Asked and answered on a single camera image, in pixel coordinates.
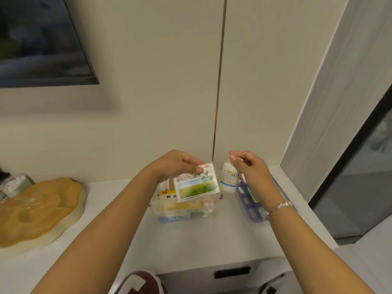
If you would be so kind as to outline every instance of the tv screen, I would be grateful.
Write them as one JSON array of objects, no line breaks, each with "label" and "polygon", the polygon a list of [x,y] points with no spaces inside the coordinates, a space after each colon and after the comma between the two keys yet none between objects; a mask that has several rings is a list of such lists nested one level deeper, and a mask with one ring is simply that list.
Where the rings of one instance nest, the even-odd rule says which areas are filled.
[{"label": "tv screen", "polygon": [[0,87],[98,84],[66,0],[0,0]]}]

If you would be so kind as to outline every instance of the bottle label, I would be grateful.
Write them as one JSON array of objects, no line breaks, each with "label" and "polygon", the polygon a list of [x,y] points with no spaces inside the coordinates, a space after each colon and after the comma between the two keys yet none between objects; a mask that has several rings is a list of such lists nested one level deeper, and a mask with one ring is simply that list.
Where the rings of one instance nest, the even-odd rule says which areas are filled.
[{"label": "bottle label", "polygon": [[229,187],[237,187],[239,174],[226,170],[221,177],[221,183]]}]

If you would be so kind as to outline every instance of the forearm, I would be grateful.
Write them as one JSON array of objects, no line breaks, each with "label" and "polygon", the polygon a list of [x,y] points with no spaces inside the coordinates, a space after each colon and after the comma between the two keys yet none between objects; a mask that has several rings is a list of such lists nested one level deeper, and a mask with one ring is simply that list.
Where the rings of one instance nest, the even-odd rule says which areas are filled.
[{"label": "forearm", "polygon": [[[267,209],[284,202],[275,191],[262,196]],[[373,293],[292,207],[274,210],[269,222],[304,293]]]},{"label": "forearm", "polygon": [[75,238],[32,293],[107,293],[156,187],[147,166]]}]

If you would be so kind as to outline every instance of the hand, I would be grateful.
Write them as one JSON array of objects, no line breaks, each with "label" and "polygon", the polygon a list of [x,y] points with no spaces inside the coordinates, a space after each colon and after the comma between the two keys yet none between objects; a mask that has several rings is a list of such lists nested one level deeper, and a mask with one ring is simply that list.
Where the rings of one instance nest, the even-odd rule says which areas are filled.
[{"label": "hand", "polygon": [[257,195],[264,197],[277,191],[268,166],[263,159],[247,150],[231,150],[229,154],[233,166],[244,174],[247,184]]},{"label": "hand", "polygon": [[203,168],[198,165],[203,161],[179,150],[171,150],[159,159],[148,165],[158,176],[158,183],[164,182],[168,178],[174,178],[182,173],[201,174]]}]

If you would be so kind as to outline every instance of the bracelet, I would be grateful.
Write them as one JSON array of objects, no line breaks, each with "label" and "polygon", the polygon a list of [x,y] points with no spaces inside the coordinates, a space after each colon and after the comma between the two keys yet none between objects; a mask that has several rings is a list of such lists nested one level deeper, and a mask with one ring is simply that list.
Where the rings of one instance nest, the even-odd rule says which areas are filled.
[{"label": "bracelet", "polygon": [[269,212],[267,212],[267,216],[269,216],[270,213],[273,212],[274,210],[279,209],[284,206],[293,206],[293,204],[290,201],[286,201],[285,203],[279,203],[277,205],[277,207],[275,207],[275,208],[271,209]]}]

